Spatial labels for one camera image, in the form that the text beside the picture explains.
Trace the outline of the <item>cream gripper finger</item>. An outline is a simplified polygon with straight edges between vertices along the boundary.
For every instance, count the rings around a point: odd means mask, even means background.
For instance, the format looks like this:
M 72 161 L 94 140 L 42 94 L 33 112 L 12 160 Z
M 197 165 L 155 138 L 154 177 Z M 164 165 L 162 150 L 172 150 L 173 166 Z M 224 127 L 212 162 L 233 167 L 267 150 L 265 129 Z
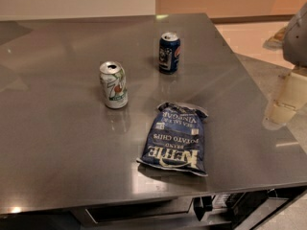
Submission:
M 274 100 L 268 118 L 273 123 L 285 125 L 295 116 L 295 114 L 296 108 L 293 105 Z
M 299 110 L 307 103 L 307 68 L 296 66 L 284 79 L 277 103 Z

